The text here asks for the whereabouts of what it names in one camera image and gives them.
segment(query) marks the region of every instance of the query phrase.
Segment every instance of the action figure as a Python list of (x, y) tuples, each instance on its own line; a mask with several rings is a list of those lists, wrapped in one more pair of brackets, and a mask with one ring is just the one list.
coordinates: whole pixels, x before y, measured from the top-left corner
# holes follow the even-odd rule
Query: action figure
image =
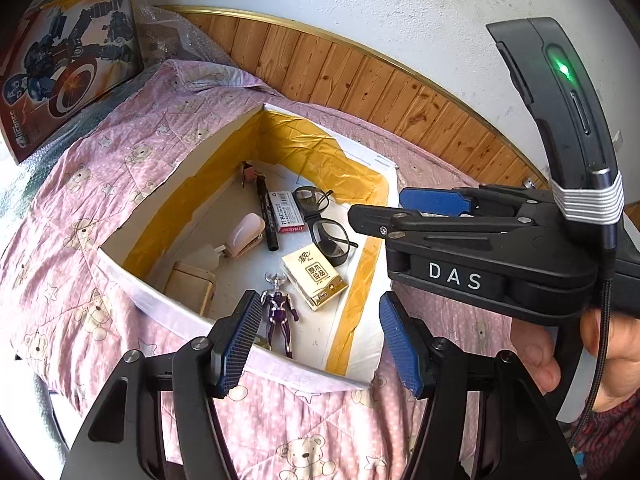
[(291, 306), (291, 298), (289, 294), (280, 290), (280, 286), (287, 281), (285, 276), (280, 274), (266, 273), (264, 279), (273, 284), (273, 288), (265, 290), (262, 293), (262, 307), (269, 307), (269, 319), (267, 322), (267, 346), (271, 350), (271, 339), (273, 338), (273, 331), (276, 328), (276, 323), (280, 324), (280, 330), (282, 330), (282, 336), (284, 337), (285, 352), (287, 357), (293, 359), (293, 353), (291, 352), (291, 329), (289, 327), (289, 319), (287, 319), (287, 310), (291, 311), (293, 321), (298, 321), (298, 313), (295, 308)]
[(98, 2), (88, 9), (83, 9), (80, 12), (78, 22), (69, 32), (68, 37), (54, 45), (54, 40), (61, 37), (66, 22), (66, 16), (58, 10), (58, 14), (49, 27), (49, 33), (40, 41), (35, 41), (25, 54), (24, 68), (26, 73), (16, 74), (4, 83), (2, 93), (6, 102), (13, 105), (26, 92), (34, 102), (50, 99), (56, 83), (52, 79), (53, 75), (57, 70), (69, 66), (81, 56), (109, 61), (133, 61), (135, 53), (127, 44), (82, 44), (82, 35), (89, 27), (91, 20), (102, 18), (111, 11), (114, 11), (111, 15), (111, 23), (108, 27), (105, 26), (108, 28), (107, 39), (109, 41), (128, 41), (133, 38), (133, 27), (127, 16), (118, 11), (123, 1)]

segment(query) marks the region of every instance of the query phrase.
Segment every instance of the white cardboard box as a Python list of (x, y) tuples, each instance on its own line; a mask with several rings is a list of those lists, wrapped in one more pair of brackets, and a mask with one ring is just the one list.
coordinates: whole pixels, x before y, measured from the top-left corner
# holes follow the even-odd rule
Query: white cardboard box
[[(352, 165), (355, 171), (365, 172), (367, 176), (371, 176), (372, 182), (378, 183), (377, 186), (371, 187), (373, 186), (371, 183), (363, 184), (366, 179), (356, 181), (353, 176), (346, 177), (336, 181), (338, 189), (335, 189), (337, 191), (335, 195), (338, 198), (340, 187), (344, 194), (345, 190), (354, 186), (364, 186), (364, 190), (358, 190), (355, 193), (363, 196), (372, 193), (380, 197), (385, 194), (380, 189), (388, 186), (383, 205), (398, 206), (396, 165), (388, 158), (309, 120), (270, 105), (254, 108), (238, 117), (195, 148), (98, 249), (100, 266), (110, 279), (126, 291), (138, 308), (185, 340), (206, 335), (215, 319), (228, 316), (233, 311), (244, 290), (252, 288), (260, 293), (265, 288), (269, 288), (270, 285), (264, 280), (264, 273), (279, 270), (282, 256), (311, 242), (308, 229), (305, 229), (299, 233), (279, 234), (280, 250), (273, 253), (268, 251), (265, 244), (261, 244), (237, 260), (224, 258), (220, 267), (214, 271), (216, 293), (207, 312), (209, 317), (198, 316), (159, 292), (163, 290), (175, 261), (204, 244), (213, 246), (223, 244), (228, 233), (242, 216), (251, 211), (259, 214), (255, 185), (242, 189), (239, 171), (232, 171), (210, 196), (202, 200), (202, 203), (198, 203), (197, 207), (191, 204), (193, 209), (191, 220), (180, 225), (179, 232), (176, 231), (177, 235), (171, 238), (170, 244), (166, 243), (160, 252), (158, 247), (155, 247), (158, 238), (166, 237), (164, 229), (160, 229), (162, 233), (158, 234), (158, 226), (162, 225), (159, 221), (162, 216), (162, 206), (167, 201), (178, 200), (182, 192), (187, 194), (185, 189), (188, 188), (183, 186), (185, 181), (204, 174), (207, 162), (213, 160), (211, 157), (219, 149), (221, 153), (224, 152), (226, 142), (234, 141), (234, 136), (240, 136), (240, 132), (250, 129), (250, 125), (257, 120), (262, 120), (265, 114), (269, 121), (272, 118), (286, 120), (287, 116), (300, 119), (301, 122), (296, 124), (299, 124), (300, 128), (306, 128), (305, 140), (309, 139), (309, 132), (316, 132), (319, 138), (330, 136), (335, 139), (345, 164)], [(294, 190), (298, 186), (318, 185), (317, 182), (312, 182), (283, 165), (261, 162), (256, 158), (252, 159), (252, 163), (265, 173), (270, 190)], [(319, 171), (323, 174), (331, 173), (327, 164), (321, 166)], [(331, 202), (323, 215), (339, 221), (347, 229), (350, 239), (359, 244), (359, 248), (352, 251), (347, 262), (337, 268), (350, 284), (350, 288), (320, 310), (313, 312), (296, 289), (287, 283), (284, 289), (292, 296), (294, 307), (301, 318), (298, 323), (290, 319), (295, 360), (290, 360), (278, 352), (282, 337), (276, 329), (274, 351), (267, 351), (254, 345), (245, 366), (246, 370), (284, 384), (293, 390), (309, 393), (369, 386), (380, 362), (384, 340), (378, 319), (378, 301), (380, 295), (390, 290), (391, 283), (386, 275), (386, 258), (382, 241), (356, 234), (347, 221), (348, 208), (348, 203), (339, 205)], [(149, 254), (153, 252), (156, 252), (158, 257), (149, 263)], [(146, 267), (140, 264), (140, 261), (144, 260), (146, 260)], [(369, 285), (358, 286), (358, 283), (369, 283)], [(342, 341), (341, 338), (344, 338), (347, 326), (344, 323), (348, 318), (343, 315), (346, 309), (353, 312), (354, 308), (360, 309), (362, 314), (357, 327), (353, 330), (350, 351), (338, 359), (336, 357), (338, 354), (335, 352), (336, 348), (340, 348), (338, 343)], [(337, 361), (342, 363), (341, 368), (338, 373), (332, 373), (337, 370), (335, 365)]]

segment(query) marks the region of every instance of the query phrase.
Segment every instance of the gold trim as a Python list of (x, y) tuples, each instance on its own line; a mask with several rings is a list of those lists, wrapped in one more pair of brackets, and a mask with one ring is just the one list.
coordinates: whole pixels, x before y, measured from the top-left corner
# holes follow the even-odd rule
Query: gold trim
[(281, 27), (292, 28), (293, 30), (297, 30), (299, 32), (304, 32), (305, 34), (311, 34), (313, 36), (318, 36), (319, 38), (323, 38), (324, 40), (333, 41), (334, 43), (342, 44), (344, 46), (348, 46), (361, 54), (366, 56), (371, 56), (377, 60), (380, 60), (384, 63), (387, 63), (394, 67), (396, 70), (407, 74), (408, 76), (413, 77), (419, 83), (428, 86), (429, 88), (435, 90), (440, 95), (446, 97), (448, 100), (454, 102), (457, 106), (462, 108), (468, 115), (475, 118), (479, 123), (482, 124), (487, 130), (489, 130), (492, 134), (502, 140), (506, 145), (508, 145), (517, 156), (521, 158), (521, 160), (529, 166), (529, 168), (536, 174), (536, 176), (542, 181), (547, 183), (546, 177), (542, 174), (542, 172), (533, 164), (529, 157), (527, 157), (524, 153), (520, 151), (520, 149), (513, 143), (511, 140), (506, 137), (500, 130), (498, 130), (495, 126), (493, 126), (489, 121), (487, 121), (482, 115), (473, 110), (472, 107), (467, 105), (464, 101), (460, 100), (458, 97), (453, 95), (451, 92), (447, 91), (437, 83), (433, 82), (426, 76), (423, 76), (419, 72), (416, 72), (413, 68), (385, 55), (382, 52), (374, 50), (367, 45), (359, 43), (357, 41), (350, 40), (349, 38), (345, 38), (340, 34), (335, 34), (334, 32), (329, 32), (327, 30), (323, 30), (322, 28), (314, 27), (313, 25), (307, 25), (306, 23), (297, 22), (295, 20), (289, 20), (287, 18), (280, 18), (278, 16), (271, 16), (270, 14), (263, 14), (261, 12), (253, 12), (252, 10), (239, 10), (239, 9), (227, 9), (225, 7), (199, 7), (199, 6), (162, 6), (163, 9), (170, 10), (172, 12), (178, 12), (180, 14), (215, 14), (216, 16), (230, 16), (233, 18), (243, 18), (246, 20), (254, 20), (256, 22), (263, 23), (271, 23), (271, 25), (279, 25)]

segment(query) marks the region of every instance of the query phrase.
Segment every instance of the pink quilt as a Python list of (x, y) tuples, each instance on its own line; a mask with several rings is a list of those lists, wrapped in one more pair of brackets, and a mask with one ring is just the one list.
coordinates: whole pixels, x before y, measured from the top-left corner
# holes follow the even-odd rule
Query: pink quilt
[[(0, 327), (49, 386), (85, 414), (121, 355), (151, 356), (183, 341), (146, 318), (97, 265), (95, 250), (140, 201), (220, 126), (269, 102), (396, 161), (400, 188), (474, 182), (429, 153), (336, 110), (291, 102), (241, 70), (168, 61), (43, 184), (0, 261)], [(398, 288), (410, 314), (467, 351), (509, 346), (510, 320)], [(163, 398), (166, 455), (180, 462), (170, 396)], [(399, 478), (424, 410), (398, 380), (385, 348), (370, 390), (310, 395), (245, 373), (216, 402), (241, 478)], [(470, 396), (462, 455), (473, 451)]]

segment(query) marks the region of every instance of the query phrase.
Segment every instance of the white strap wrap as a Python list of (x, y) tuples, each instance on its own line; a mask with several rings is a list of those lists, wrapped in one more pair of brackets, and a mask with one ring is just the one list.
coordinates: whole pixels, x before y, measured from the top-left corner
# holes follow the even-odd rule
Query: white strap wrap
[(551, 180), (554, 200), (567, 220), (610, 225), (620, 220), (625, 207), (622, 173), (605, 189), (563, 189)]

